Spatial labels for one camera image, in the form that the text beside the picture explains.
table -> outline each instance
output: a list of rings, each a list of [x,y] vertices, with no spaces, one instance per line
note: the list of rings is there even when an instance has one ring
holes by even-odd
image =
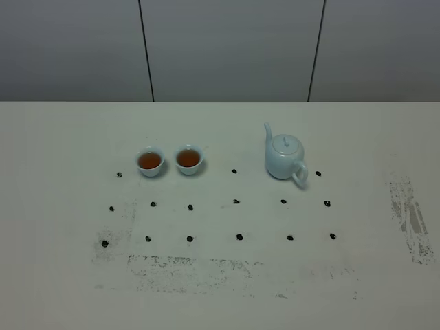
[[[1,327],[438,329],[439,110],[0,103]],[[266,173],[266,121],[302,141],[304,189]]]

gray wall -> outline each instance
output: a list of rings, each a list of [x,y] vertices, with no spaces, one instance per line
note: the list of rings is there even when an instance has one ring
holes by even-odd
[[[440,2],[327,0],[310,101],[440,101]]]
[[[151,100],[136,0],[3,0],[0,45],[0,100]]]
[[[307,101],[323,0],[141,3],[156,101]]]

teapot lid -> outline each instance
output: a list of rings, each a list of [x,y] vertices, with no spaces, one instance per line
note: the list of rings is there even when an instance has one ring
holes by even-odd
[[[299,141],[296,137],[286,134],[277,135],[272,140],[274,149],[284,155],[290,155],[298,150]]]

white teapot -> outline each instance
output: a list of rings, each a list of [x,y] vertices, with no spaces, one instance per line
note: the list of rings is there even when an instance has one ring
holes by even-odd
[[[304,163],[304,147],[300,140],[291,135],[277,135],[272,139],[272,131],[268,123],[266,128],[266,168],[277,179],[293,177],[302,186],[309,170]]]

brown tea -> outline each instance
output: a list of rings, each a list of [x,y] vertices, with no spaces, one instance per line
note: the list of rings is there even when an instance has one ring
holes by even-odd
[[[160,156],[157,153],[145,153],[139,157],[137,163],[144,170],[151,170],[160,165]]]
[[[186,149],[177,155],[177,163],[183,167],[193,167],[200,162],[200,155],[195,150]]]

